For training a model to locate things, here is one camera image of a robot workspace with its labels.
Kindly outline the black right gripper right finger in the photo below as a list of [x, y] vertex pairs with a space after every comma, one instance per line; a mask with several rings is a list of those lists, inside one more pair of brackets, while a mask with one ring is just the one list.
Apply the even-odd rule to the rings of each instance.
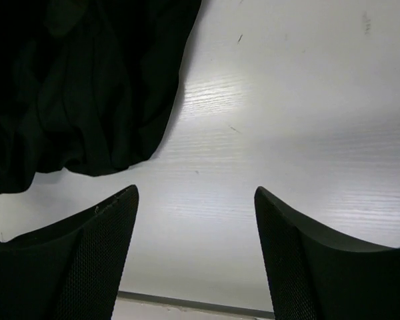
[[254, 201], [276, 319], [400, 319], [400, 248], [332, 229], [263, 187]]

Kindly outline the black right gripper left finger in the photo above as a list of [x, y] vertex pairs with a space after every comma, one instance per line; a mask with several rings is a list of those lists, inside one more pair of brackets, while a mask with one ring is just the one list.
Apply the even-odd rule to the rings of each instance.
[[0, 242], [0, 319], [110, 319], [138, 205], [131, 185]]

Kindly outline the black pleated skirt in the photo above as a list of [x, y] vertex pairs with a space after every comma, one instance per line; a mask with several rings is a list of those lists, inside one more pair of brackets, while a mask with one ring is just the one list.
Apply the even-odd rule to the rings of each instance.
[[0, 1], [0, 194], [108, 175], [164, 136], [199, 1]]

